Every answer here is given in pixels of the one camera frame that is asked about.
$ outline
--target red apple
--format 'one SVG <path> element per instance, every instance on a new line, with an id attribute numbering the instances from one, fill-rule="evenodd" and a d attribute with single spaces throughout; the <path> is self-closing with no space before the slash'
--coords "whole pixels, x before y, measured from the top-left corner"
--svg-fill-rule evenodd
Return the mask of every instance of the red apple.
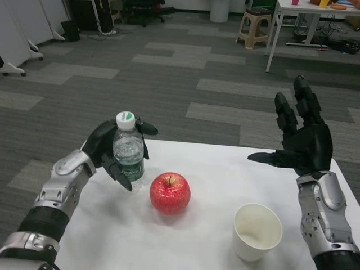
<path id="1" fill-rule="evenodd" d="M 178 173 L 163 173 L 150 187 L 152 205 L 165 215 L 182 212 L 190 201 L 191 191 L 186 179 Z"/>

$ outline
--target water bottle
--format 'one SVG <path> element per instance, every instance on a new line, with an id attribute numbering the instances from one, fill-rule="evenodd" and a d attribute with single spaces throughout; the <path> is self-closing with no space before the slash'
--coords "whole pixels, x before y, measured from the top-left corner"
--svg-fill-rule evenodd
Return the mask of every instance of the water bottle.
<path id="1" fill-rule="evenodd" d="M 131 182 L 139 180 L 144 174 L 144 144 L 135 122 L 132 112 L 120 112 L 116 116 L 118 130 L 112 145 L 114 156 L 122 165 L 122 172 Z"/>

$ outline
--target beige plastic stool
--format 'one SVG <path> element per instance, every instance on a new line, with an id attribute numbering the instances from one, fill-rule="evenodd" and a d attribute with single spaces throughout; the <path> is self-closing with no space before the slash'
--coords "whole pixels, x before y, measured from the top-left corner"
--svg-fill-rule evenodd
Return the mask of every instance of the beige plastic stool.
<path id="1" fill-rule="evenodd" d="M 244 25 L 246 24 L 246 20 L 250 20 L 250 29 L 249 32 L 243 32 Z M 264 33 L 261 31 L 261 22 L 263 20 L 268 21 L 267 32 Z M 267 10 L 266 8 L 257 7 L 246 9 L 244 16 L 242 17 L 240 30 L 238 33 L 238 38 L 236 39 L 236 43 L 240 41 L 240 39 L 245 41 L 245 48 L 252 49 L 254 44 L 257 42 L 266 42 L 268 40 L 271 28 L 271 10 Z"/>

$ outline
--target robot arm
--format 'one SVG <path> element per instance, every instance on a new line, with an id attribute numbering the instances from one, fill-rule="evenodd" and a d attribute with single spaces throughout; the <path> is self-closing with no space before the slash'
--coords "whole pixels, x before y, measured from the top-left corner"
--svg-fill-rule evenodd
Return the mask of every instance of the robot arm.
<path id="1" fill-rule="evenodd" d="M 141 134 L 155 135 L 158 130 L 137 119 Z M 126 189 L 132 185 L 114 158 L 113 138 L 116 122 L 106 121 L 96 128 L 80 150 L 59 160 L 17 232 L 8 236 L 0 248 L 0 270 L 57 270 L 54 264 L 59 242 L 80 200 L 83 187 L 104 167 Z M 149 158 L 144 144 L 145 158 Z"/>
<path id="2" fill-rule="evenodd" d="M 294 110 L 279 92 L 275 106 L 277 123 L 283 131 L 284 150 L 256 153 L 248 158 L 276 167 L 294 168 L 300 176 L 296 181 L 302 211 L 301 232 L 317 269 L 360 269 L 360 251 L 345 217 L 346 199 L 336 174 L 329 172 L 332 158 L 329 127 L 321 118 L 320 104 L 303 76 L 297 77 L 294 89 L 296 108 L 304 127 L 297 129 Z"/>
<path id="3" fill-rule="evenodd" d="M 50 179 L 19 229 L 8 236 L 0 249 L 0 270 L 56 269 L 54 262 L 60 239 L 83 187 L 95 173 L 94 163 L 81 150 L 75 150 L 53 166 Z"/>

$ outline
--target bottle label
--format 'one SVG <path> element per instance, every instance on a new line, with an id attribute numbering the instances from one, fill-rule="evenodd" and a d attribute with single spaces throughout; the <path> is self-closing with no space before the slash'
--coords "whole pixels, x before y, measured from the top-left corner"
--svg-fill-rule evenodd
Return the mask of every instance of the bottle label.
<path id="1" fill-rule="evenodd" d="M 122 165 L 121 171 L 127 176 L 130 182 L 140 179 L 144 174 L 144 159 L 133 165 Z"/>

